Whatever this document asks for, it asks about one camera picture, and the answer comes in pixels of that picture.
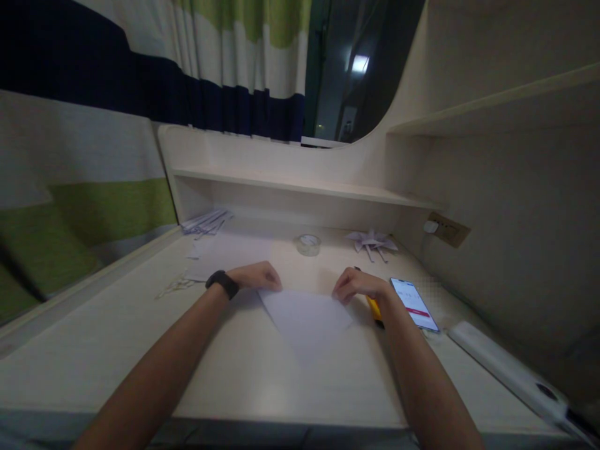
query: person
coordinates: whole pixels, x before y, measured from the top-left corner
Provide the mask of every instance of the person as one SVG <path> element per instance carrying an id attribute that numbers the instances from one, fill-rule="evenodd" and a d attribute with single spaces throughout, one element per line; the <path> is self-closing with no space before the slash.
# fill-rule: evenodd
<path id="1" fill-rule="evenodd" d="M 279 275 L 267 261 L 226 275 L 240 289 L 282 289 Z M 460 395 L 392 286 L 349 267 L 332 295 L 347 305 L 356 294 L 379 304 L 402 405 L 421 447 L 484 448 Z M 224 286 L 212 283 L 142 357 L 73 448 L 145 448 L 177 406 L 229 295 Z"/>

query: smartphone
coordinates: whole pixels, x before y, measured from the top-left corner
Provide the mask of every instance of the smartphone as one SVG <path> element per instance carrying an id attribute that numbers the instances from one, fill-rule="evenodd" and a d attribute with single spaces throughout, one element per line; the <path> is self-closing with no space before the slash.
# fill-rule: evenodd
<path id="1" fill-rule="evenodd" d="M 423 303 L 423 299 L 421 299 L 414 284 L 408 281 L 398 280 L 397 278 L 390 278 L 390 281 L 400 297 L 400 300 L 404 303 L 404 307 L 411 315 L 414 323 L 420 328 L 439 332 L 438 325 L 433 317 L 431 317 L 427 306 Z"/>

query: window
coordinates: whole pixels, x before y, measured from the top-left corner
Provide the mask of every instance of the window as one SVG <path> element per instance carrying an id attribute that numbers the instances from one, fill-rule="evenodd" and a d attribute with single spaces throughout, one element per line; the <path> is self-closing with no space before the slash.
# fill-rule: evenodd
<path id="1" fill-rule="evenodd" d="M 424 0 L 313 0 L 302 143 L 352 143 L 379 123 L 404 69 Z"/>

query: striped curtain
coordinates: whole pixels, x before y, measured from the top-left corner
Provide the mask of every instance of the striped curtain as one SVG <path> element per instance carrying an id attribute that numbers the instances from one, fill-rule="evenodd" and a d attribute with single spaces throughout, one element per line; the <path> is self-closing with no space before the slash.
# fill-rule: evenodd
<path id="1" fill-rule="evenodd" d="M 0 2 L 0 249 L 43 296 L 174 227 L 159 123 L 299 142 L 310 0 Z M 0 265 L 0 323 L 35 305 Z"/>

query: navy blue stripe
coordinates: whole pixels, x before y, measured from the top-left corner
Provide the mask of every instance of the navy blue stripe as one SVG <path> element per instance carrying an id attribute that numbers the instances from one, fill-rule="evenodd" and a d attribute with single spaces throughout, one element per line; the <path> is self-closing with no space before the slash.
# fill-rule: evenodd
<path id="1" fill-rule="evenodd" d="M 0 2 L 0 88 L 146 115 L 123 30 L 71 0 Z"/>
<path id="2" fill-rule="evenodd" d="M 72 0 L 0 1 L 0 89 L 152 120 L 300 141 L 304 96 L 219 87 L 132 52 L 124 31 Z"/>

